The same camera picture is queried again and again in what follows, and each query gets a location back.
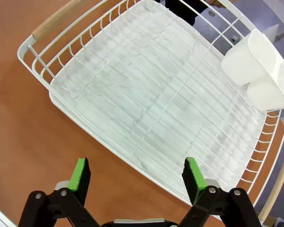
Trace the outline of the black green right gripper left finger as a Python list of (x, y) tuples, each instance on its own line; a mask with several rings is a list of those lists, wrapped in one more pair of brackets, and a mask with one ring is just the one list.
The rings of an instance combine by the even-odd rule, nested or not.
[(99, 223), (84, 208), (91, 171), (88, 159), (80, 158), (71, 180), (51, 194), (33, 191), (29, 194), (19, 221), (19, 227), (53, 227), (66, 218), (73, 227), (98, 227)]

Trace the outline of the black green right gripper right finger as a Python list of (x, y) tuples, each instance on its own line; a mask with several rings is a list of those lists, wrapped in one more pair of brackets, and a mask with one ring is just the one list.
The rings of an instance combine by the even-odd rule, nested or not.
[(182, 178), (192, 207), (180, 227), (202, 227), (211, 215), (219, 216), (226, 227), (261, 226), (247, 192), (208, 185), (193, 157), (185, 159)]

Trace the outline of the person's left hand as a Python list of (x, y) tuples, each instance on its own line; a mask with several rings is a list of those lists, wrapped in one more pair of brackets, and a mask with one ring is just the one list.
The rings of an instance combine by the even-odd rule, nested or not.
[(225, 6), (221, 4), (218, 0), (206, 0), (206, 2), (213, 7), (225, 8)]

